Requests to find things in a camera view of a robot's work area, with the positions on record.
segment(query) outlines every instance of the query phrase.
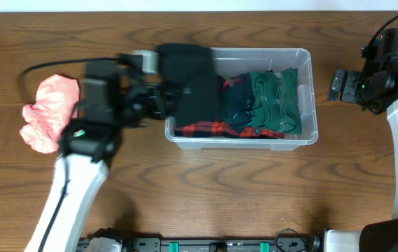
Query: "wooden tabletop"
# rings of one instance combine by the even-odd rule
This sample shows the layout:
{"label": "wooden tabletop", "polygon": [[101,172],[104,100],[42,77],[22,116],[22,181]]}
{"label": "wooden tabletop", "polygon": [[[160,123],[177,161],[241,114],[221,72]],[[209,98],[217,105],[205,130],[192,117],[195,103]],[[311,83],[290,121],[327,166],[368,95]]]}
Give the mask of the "wooden tabletop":
{"label": "wooden tabletop", "polygon": [[[283,228],[359,230],[390,219],[394,151],[385,114],[326,100],[337,68],[361,70],[359,48],[396,13],[0,13],[0,251],[21,251],[36,227],[56,154],[19,135],[16,78],[31,65],[112,56],[164,42],[305,48],[311,53],[319,139],[292,152],[182,150],[164,122],[125,129],[84,233],[118,227],[165,237],[269,237]],[[31,73],[43,79],[82,65]]]}

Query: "clear plastic container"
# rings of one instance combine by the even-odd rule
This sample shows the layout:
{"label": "clear plastic container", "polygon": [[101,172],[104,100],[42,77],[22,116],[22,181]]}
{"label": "clear plastic container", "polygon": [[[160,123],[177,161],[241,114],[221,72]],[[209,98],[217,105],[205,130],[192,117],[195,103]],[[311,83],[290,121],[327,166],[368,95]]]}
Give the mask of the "clear plastic container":
{"label": "clear plastic container", "polygon": [[217,73],[225,79],[248,71],[283,71],[298,69],[298,109],[302,134],[286,134],[284,139],[229,139],[224,137],[192,138],[174,135],[174,118],[166,120],[165,135],[180,148],[263,148],[292,151],[317,141],[317,117],[314,98],[311,55],[301,48],[213,48]]}

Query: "pink cloth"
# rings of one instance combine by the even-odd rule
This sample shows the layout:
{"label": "pink cloth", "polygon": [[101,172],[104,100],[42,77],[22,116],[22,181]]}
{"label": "pink cloth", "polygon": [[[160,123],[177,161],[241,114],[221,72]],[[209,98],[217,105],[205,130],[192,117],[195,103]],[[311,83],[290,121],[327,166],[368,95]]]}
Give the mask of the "pink cloth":
{"label": "pink cloth", "polygon": [[23,118],[29,123],[20,130],[25,143],[40,153],[57,151],[57,140],[78,100],[77,80],[54,75],[41,82],[36,103],[23,107]]}

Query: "green folded cloth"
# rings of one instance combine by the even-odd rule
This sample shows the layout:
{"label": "green folded cloth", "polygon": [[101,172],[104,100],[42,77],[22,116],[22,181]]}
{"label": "green folded cloth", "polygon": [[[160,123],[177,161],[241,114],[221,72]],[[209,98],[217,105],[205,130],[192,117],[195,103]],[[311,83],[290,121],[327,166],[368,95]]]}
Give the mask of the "green folded cloth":
{"label": "green folded cloth", "polygon": [[255,103],[252,127],[285,134],[301,134],[302,123],[297,106],[297,69],[280,73],[250,72]]}

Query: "white background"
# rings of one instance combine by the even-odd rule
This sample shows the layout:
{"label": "white background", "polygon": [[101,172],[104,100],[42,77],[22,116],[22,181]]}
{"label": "white background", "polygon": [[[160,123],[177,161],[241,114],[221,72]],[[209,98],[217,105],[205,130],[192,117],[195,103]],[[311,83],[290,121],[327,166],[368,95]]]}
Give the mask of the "white background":
{"label": "white background", "polygon": [[3,11],[398,11],[398,0],[0,0]]}

